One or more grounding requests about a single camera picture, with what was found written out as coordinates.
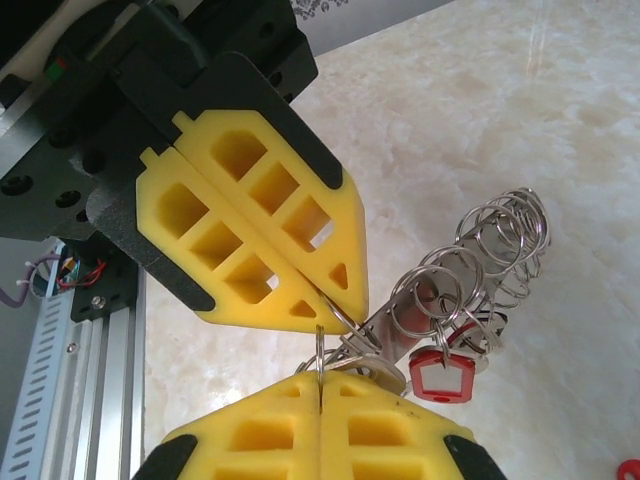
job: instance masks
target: marble floor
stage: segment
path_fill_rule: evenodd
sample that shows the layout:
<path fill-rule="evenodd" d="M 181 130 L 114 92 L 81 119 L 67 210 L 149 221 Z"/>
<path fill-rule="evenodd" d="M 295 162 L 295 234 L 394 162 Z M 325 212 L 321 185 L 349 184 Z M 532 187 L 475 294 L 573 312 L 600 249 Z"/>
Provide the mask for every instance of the marble floor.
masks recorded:
<path fill-rule="evenodd" d="M 469 208 L 523 185 L 544 201 L 553 245 L 504 351 L 470 403 L 420 402 L 508 478 L 603 480 L 640 456 L 639 19 L 629 0 L 456 0 L 320 56 L 294 102 L 358 185 L 372 311 Z M 147 304 L 147 452 L 313 351 L 206 324 L 153 280 Z"/>

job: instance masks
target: screw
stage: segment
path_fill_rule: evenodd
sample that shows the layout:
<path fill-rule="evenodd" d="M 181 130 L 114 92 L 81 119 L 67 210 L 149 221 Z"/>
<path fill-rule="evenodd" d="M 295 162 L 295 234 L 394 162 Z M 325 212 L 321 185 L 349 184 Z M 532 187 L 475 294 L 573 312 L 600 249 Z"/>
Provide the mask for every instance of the screw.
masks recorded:
<path fill-rule="evenodd" d="M 91 306 L 94 310 L 102 310 L 104 306 L 107 304 L 107 300 L 104 297 L 99 297 L 96 295 L 91 299 Z"/>

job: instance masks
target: red key tag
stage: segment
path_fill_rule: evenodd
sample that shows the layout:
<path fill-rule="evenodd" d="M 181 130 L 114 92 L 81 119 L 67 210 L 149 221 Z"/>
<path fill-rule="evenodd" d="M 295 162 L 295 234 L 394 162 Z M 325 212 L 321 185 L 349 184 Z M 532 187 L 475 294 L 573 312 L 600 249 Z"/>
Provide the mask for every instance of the red key tag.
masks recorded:
<path fill-rule="evenodd" d="M 409 374 L 413 393 L 438 403 L 465 403 L 471 400 L 476 364 L 473 359 L 451 353 L 444 368 L 444 353 L 434 346 L 411 353 Z"/>

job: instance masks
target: purple cable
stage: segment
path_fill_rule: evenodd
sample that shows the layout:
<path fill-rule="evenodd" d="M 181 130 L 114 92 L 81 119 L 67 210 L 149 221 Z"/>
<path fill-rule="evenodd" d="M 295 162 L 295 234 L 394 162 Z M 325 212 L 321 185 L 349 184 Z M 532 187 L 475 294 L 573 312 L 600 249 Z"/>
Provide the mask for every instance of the purple cable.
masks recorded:
<path fill-rule="evenodd" d="M 22 284 L 22 288 L 18 295 L 18 299 L 14 300 L 9 295 L 7 295 L 7 292 L 5 292 L 3 289 L 0 288 L 0 302 L 4 303 L 5 305 L 11 308 L 20 308 L 24 304 L 24 301 L 27 298 L 27 293 L 29 292 L 29 281 L 31 280 L 31 274 L 33 273 L 33 271 L 36 268 L 38 268 L 38 265 L 40 265 L 41 263 L 48 262 L 50 260 L 58 260 L 59 258 L 60 258 L 60 255 L 49 254 L 49 255 L 44 255 L 39 259 L 37 259 L 33 265 L 29 265 L 27 267 L 27 270 L 24 276 L 25 283 Z"/>

